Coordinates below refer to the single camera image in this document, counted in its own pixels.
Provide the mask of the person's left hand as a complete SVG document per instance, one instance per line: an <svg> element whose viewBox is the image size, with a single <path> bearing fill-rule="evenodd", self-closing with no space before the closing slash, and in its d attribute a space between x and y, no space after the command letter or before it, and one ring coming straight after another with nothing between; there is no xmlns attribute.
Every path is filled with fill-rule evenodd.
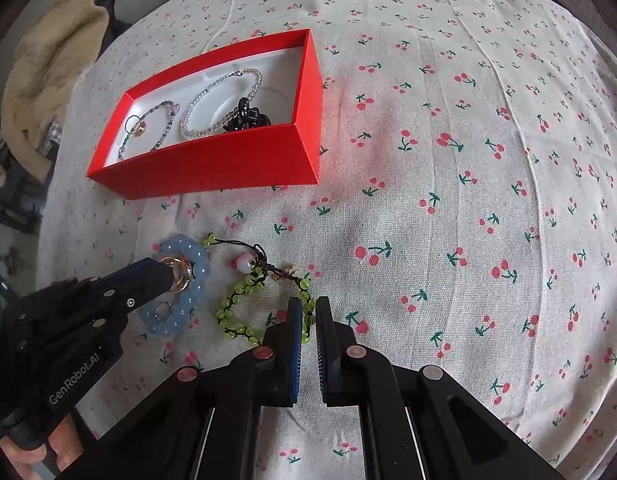
<svg viewBox="0 0 617 480"><path fill-rule="evenodd" d="M60 422L49 436L48 443L42 444L35 450L24 451L8 437L0 439L0 448L20 478L25 480L40 480L42 478L33 466L42 462L49 450L53 450L54 454L57 455L56 463L61 471L68 468L84 451L73 418L70 415L66 415Z"/></svg>

